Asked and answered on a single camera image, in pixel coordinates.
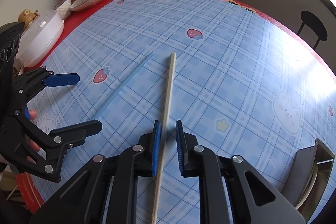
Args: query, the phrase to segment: black device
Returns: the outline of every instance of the black device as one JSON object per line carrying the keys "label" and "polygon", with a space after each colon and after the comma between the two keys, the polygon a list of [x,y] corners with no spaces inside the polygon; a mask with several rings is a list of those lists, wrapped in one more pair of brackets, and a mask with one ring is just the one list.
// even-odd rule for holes
{"label": "black device", "polygon": [[95,155],[76,172],[31,218],[29,224],[100,224],[109,185],[113,186],[106,223],[135,224],[138,177],[156,175],[161,126],[140,137],[120,155]]}
{"label": "black device", "polygon": [[304,224],[303,216],[242,156],[230,159],[199,145],[176,122],[181,175],[199,178],[200,224],[230,224],[222,177],[234,224]]}
{"label": "black device", "polygon": [[[21,173],[27,171],[59,182],[67,149],[84,144],[86,137],[102,129],[102,124],[93,120],[54,129],[47,135],[29,120],[26,104],[31,99],[47,86],[75,85],[79,75],[55,75],[41,67],[13,78],[14,57],[23,26],[23,22],[15,22],[0,27],[0,154]],[[46,159],[28,145],[26,137],[46,151]]]}

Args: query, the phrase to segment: light blue stick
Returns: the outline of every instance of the light blue stick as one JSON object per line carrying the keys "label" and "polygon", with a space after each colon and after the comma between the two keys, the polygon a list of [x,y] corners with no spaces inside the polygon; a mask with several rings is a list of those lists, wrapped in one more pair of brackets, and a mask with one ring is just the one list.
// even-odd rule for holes
{"label": "light blue stick", "polygon": [[97,112],[92,116],[91,120],[98,119],[102,115],[104,110],[109,106],[113,99],[118,95],[121,89],[127,85],[128,81],[140,70],[140,68],[147,63],[148,60],[153,56],[154,52],[150,52],[131,72],[126,78],[117,86],[117,88],[110,94],[110,96],[103,102],[103,104],[98,108]]}

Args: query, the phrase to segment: metal screw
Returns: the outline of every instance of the metal screw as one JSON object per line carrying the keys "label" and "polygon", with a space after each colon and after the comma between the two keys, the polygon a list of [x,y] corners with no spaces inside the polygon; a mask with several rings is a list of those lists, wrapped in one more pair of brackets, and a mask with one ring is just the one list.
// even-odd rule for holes
{"label": "metal screw", "polygon": [[203,152],[204,151],[204,147],[202,145],[195,145],[194,146],[194,151],[196,151],[196,152]]}
{"label": "metal screw", "polygon": [[94,162],[102,162],[103,159],[104,159],[104,157],[103,157],[102,155],[95,155],[95,156],[93,157],[93,161],[94,161]]}
{"label": "metal screw", "polygon": [[53,172],[53,167],[50,165],[50,164],[47,164],[45,167],[44,167],[44,170],[46,171],[46,173],[50,174]]}
{"label": "metal screw", "polygon": [[239,156],[239,155],[236,155],[236,156],[233,156],[233,161],[234,162],[236,162],[236,163],[241,163],[241,162],[243,162],[243,158],[241,157],[241,156]]}
{"label": "metal screw", "polygon": [[56,136],[55,138],[54,138],[54,142],[55,143],[60,143],[62,141],[62,138],[60,137],[60,136]]}
{"label": "metal screw", "polygon": [[132,149],[133,149],[133,151],[135,151],[135,152],[140,152],[140,151],[143,150],[143,147],[142,147],[142,145],[140,145],[140,144],[136,144],[136,145],[133,146]]}

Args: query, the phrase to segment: table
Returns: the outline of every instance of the table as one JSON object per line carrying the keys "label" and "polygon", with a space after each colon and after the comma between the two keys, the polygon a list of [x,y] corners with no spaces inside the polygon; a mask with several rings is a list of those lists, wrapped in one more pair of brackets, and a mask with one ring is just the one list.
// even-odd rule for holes
{"label": "table", "polygon": [[[103,130],[68,150],[62,181],[32,176],[29,183],[38,190],[32,185],[38,203],[93,155],[118,155],[151,132],[162,116],[173,51],[176,77],[160,224],[199,221],[197,179],[184,179],[179,172],[173,131],[178,119],[201,145],[225,157],[242,155],[279,190],[298,149],[318,137],[336,152],[336,78],[331,70],[286,27],[234,0],[105,0],[72,15],[43,65],[55,73],[77,72],[81,81],[40,92],[29,103],[38,112],[37,125],[48,131],[89,120],[150,51],[155,51],[152,59],[99,118]],[[27,179],[19,180],[20,189],[28,188]],[[329,199],[335,180],[334,168],[311,220]],[[150,223],[153,191],[153,180],[140,178],[137,223]]]}

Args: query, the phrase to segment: strawberry print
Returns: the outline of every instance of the strawberry print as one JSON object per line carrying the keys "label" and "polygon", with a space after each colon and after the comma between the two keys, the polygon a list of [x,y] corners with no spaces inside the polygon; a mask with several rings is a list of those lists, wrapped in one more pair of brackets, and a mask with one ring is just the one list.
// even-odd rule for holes
{"label": "strawberry print", "polygon": [[195,30],[195,29],[189,29],[187,30],[187,35],[188,37],[192,38],[192,39],[203,39],[203,35],[200,31]]}
{"label": "strawberry print", "polygon": [[109,67],[102,68],[99,71],[97,71],[96,75],[93,78],[93,82],[95,84],[101,83],[106,80],[107,76],[110,74]]}

